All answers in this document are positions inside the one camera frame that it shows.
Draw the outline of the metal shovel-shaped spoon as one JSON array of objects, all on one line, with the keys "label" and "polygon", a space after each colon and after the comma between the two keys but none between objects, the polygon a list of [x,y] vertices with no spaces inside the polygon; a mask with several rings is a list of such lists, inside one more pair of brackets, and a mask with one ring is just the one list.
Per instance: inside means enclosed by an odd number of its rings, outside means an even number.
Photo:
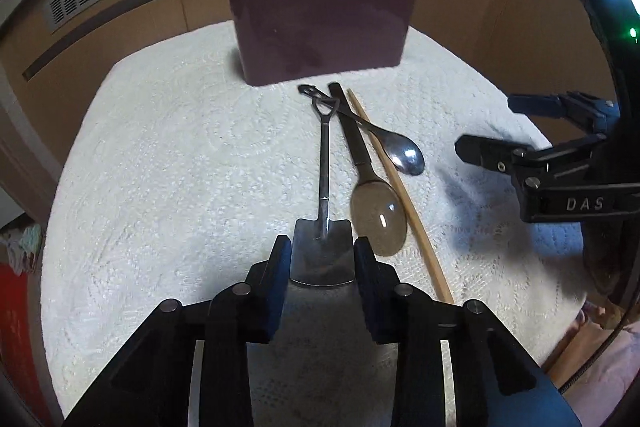
[{"label": "metal shovel-shaped spoon", "polygon": [[318,216],[296,220],[290,280],[299,286],[332,288],[355,280],[352,225],[330,219],[330,122],[340,102],[335,98],[311,102],[321,126]]}]

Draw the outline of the bamboo chopstick centre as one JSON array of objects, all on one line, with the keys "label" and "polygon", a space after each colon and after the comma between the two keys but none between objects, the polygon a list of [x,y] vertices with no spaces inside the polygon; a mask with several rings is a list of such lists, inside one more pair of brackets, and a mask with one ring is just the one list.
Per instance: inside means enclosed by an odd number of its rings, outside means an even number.
[{"label": "bamboo chopstick centre", "polygon": [[371,135],[372,145],[376,150],[376,153],[378,153],[378,157],[382,162],[388,179],[390,179],[390,184],[392,184],[392,187],[399,196],[402,205],[405,207],[409,225],[412,228],[413,235],[416,238],[416,243],[420,248],[427,270],[430,272],[436,295],[438,299],[442,300],[444,303],[450,303],[450,305],[453,305],[454,296],[451,294],[444,271],[442,271],[442,267],[440,266],[435,254],[431,239],[429,239],[426,234],[419,213],[416,211],[416,207],[413,205],[405,184],[399,176],[396,165],[393,163],[392,158],[388,156],[390,148],[394,148],[393,143],[390,142],[389,139],[381,140],[378,137],[380,135],[378,132],[370,131],[369,134]]}]

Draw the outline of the stainless steel spoon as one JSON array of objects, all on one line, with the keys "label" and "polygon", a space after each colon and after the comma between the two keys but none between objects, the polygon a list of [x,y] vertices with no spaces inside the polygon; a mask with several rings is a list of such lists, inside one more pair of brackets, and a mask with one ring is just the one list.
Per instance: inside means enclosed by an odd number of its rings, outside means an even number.
[{"label": "stainless steel spoon", "polygon": [[334,98],[340,100],[340,107],[337,112],[372,133],[382,145],[383,152],[398,171],[409,176],[420,176],[425,168],[425,160],[422,150],[416,143],[409,139],[408,136],[378,127],[376,124],[372,124],[372,122],[358,116],[348,105],[346,92],[338,82],[331,82],[329,89]]}]

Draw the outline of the white textured table cloth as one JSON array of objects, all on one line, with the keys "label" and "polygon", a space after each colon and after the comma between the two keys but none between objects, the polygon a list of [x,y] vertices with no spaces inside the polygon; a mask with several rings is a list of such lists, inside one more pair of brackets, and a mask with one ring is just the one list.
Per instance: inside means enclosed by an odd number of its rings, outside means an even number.
[{"label": "white textured table cloth", "polygon": [[[454,299],[484,301],[544,361],[586,298],[582,236],[576,225],[526,225],[511,181],[466,165],[454,143],[547,139],[419,31],[399,66],[338,82],[375,124],[419,144],[424,173],[405,186]],[[43,344],[63,412],[162,300],[213,298],[316,215],[319,139],[295,83],[247,86],[232,23],[148,46],[100,76],[42,260]]]}]

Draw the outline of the crumpled cloth on floor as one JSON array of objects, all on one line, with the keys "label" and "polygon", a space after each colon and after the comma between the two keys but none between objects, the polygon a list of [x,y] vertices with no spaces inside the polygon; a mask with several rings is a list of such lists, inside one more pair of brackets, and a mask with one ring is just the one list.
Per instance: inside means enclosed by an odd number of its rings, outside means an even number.
[{"label": "crumpled cloth on floor", "polygon": [[18,277],[34,272],[41,245],[42,228],[38,223],[1,231],[1,246],[6,250],[6,261]]}]

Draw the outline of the maroon plastic utensil holder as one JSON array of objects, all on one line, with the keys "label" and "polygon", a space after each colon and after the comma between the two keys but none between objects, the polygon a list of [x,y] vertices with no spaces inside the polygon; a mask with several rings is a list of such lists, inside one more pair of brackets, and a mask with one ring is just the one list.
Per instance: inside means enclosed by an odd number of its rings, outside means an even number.
[{"label": "maroon plastic utensil holder", "polygon": [[416,0],[229,0],[244,81],[400,63]]}]

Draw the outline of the red floor mat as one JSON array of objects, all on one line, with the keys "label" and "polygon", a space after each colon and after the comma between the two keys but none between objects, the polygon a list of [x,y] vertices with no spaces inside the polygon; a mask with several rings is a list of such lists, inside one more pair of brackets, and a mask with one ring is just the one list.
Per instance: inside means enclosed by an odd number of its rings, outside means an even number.
[{"label": "red floor mat", "polygon": [[2,263],[0,277],[2,364],[29,410],[43,426],[52,426],[32,356],[27,306],[28,276],[16,275],[9,265]]}]

